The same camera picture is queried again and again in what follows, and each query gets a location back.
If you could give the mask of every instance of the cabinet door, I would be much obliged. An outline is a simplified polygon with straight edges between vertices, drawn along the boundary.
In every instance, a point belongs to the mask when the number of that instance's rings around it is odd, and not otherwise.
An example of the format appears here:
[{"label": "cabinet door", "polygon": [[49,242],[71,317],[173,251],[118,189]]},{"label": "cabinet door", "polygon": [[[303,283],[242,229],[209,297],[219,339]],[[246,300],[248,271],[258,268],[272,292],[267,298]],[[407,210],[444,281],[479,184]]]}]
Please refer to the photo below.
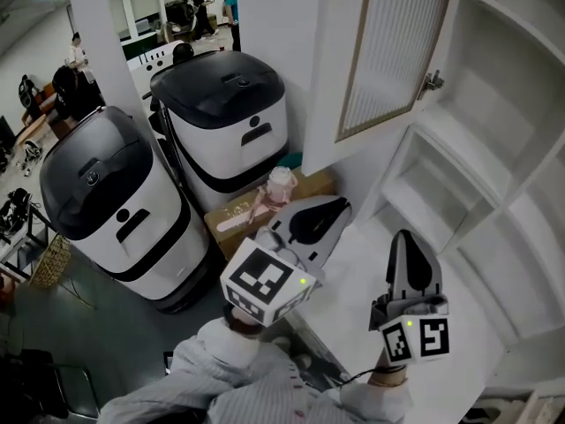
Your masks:
[{"label": "cabinet door", "polygon": [[305,134],[312,174],[410,124],[448,54],[459,0],[320,0]]}]

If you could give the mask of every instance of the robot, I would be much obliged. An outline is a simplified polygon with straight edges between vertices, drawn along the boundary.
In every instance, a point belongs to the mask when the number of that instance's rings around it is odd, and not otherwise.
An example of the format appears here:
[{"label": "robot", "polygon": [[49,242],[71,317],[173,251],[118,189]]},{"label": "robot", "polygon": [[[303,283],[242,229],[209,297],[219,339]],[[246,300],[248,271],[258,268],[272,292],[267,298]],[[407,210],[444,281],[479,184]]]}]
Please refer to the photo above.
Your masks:
[{"label": "robot", "polygon": [[[345,198],[294,201],[247,238],[221,276],[232,305],[268,327],[323,285],[322,267],[351,217]],[[384,340],[390,366],[449,354],[448,300],[432,248],[408,230],[393,238],[388,292],[372,304],[369,330]]]}]

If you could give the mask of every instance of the white countertop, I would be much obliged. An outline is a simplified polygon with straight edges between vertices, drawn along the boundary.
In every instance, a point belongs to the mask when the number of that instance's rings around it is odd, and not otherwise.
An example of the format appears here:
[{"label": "white countertop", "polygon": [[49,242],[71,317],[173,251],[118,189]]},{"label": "white countertop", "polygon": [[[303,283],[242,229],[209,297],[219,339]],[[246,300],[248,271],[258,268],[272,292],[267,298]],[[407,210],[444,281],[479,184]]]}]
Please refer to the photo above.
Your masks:
[{"label": "white countertop", "polygon": [[[350,375],[373,368],[383,343],[368,331],[371,303],[386,289],[392,233],[375,218],[349,226],[326,262],[327,282],[297,312]],[[456,424],[486,386],[504,345],[455,271],[441,261],[452,322],[451,354],[408,370],[414,407],[405,424]]]}]

